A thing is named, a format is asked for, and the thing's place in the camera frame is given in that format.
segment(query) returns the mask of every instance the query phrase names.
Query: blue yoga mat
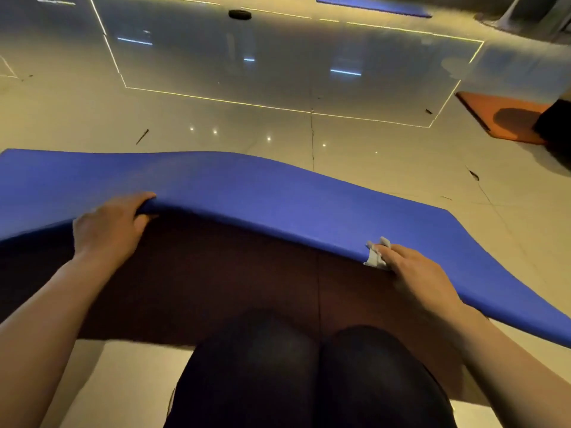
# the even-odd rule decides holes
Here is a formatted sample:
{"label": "blue yoga mat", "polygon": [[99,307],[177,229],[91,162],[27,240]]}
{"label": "blue yoga mat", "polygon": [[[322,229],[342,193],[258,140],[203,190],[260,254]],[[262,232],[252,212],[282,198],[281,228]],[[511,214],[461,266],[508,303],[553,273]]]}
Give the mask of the blue yoga mat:
{"label": "blue yoga mat", "polygon": [[571,347],[571,318],[513,277],[448,211],[253,156],[6,150],[0,240],[142,190],[157,193],[148,213],[182,208],[360,262],[365,243],[385,236],[440,263],[462,300],[485,315]]}
{"label": "blue yoga mat", "polygon": [[423,6],[418,4],[399,3],[389,0],[316,0],[318,3],[336,4],[338,6],[358,7],[367,10],[378,10],[381,12],[397,13],[399,15],[419,16],[421,18],[432,18],[432,15],[425,11]]}

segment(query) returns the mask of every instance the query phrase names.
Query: orange yoga mat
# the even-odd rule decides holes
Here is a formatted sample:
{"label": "orange yoga mat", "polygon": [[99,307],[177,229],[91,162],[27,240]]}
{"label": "orange yoga mat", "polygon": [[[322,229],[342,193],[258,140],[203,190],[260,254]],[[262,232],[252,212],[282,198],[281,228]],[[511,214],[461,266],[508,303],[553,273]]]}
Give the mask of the orange yoga mat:
{"label": "orange yoga mat", "polygon": [[546,144],[532,127],[549,105],[461,91],[456,96],[490,136],[522,143]]}

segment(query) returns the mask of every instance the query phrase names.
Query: hand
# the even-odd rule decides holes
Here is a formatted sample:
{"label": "hand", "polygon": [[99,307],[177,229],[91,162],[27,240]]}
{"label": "hand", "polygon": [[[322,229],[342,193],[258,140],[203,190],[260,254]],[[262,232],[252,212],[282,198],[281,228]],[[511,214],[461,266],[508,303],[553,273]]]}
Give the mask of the hand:
{"label": "hand", "polygon": [[374,245],[397,274],[397,289],[431,316],[449,318],[465,306],[439,264],[414,249],[400,245]]}
{"label": "hand", "polygon": [[89,259],[115,272],[139,244],[151,217],[135,216],[137,209],[156,195],[142,192],[107,201],[73,223],[75,259]]}

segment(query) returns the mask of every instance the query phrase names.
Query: leg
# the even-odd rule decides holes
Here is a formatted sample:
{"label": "leg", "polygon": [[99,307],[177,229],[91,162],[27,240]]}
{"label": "leg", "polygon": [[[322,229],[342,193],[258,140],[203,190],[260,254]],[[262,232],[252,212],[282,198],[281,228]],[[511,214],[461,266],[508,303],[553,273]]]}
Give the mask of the leg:
{"label": "leg", "polygon": [[250,311],[198,345],[165,428],[311,427],[318,344]]}
{"label": "leg", "polygon": [[427,369],[386,331],[356,326],[321,349],[317,420],[323,427],[456,427]]}

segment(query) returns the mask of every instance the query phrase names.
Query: glossy floor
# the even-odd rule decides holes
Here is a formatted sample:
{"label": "glossy floor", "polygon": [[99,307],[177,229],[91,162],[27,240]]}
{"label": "glossy floor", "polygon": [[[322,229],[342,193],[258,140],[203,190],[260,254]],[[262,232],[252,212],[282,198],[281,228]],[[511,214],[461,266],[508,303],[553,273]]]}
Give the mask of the glossy floor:
{"label": "glossy floor", "polygon": [[[0,150],[280,160],[450,210],[571,314],[571,173],[542,147],[490,138],[453,97],[549,103],[571,81],[568,47],[441,10],[422,19],[315,0],[59,1],[0,1]],[[240,7],[251,21],[228,17]],[[569,350],[499,327],[571,381]],[[78,344],[47,426],[101,350]],[[160,426],[188,355],[106,345],[63,425]],[[142,384],[153,386],[131,393]],[[454,406],[459,426],[492,426],[489,408]]]}

